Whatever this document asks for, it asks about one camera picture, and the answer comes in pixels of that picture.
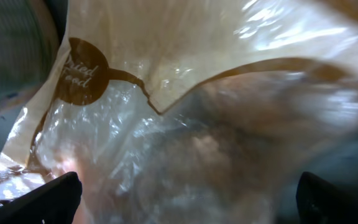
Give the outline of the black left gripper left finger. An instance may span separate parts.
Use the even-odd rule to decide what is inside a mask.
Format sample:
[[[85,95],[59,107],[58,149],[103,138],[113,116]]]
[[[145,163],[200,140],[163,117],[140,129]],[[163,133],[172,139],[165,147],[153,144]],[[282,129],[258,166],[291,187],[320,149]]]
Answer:
[[[0,224],[72,224],[82,195],[76,172],[67,172],[14,200],[0,200]]]

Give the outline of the beige dried food pouch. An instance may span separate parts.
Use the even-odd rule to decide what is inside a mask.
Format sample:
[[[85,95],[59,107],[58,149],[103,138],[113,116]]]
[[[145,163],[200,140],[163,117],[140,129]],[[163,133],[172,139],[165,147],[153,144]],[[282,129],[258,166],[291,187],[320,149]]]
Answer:
[[[70,1],[0,200],[76,172],[73,223],[273,223],[356,137],[358,1]]]

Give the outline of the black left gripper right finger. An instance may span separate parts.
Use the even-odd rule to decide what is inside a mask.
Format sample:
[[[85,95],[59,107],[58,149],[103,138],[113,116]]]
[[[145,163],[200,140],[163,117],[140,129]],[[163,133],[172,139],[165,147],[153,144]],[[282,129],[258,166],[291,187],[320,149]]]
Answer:
[[[358,199],[310,172],[299,179],[296,206],[300,224],[358,224]]]

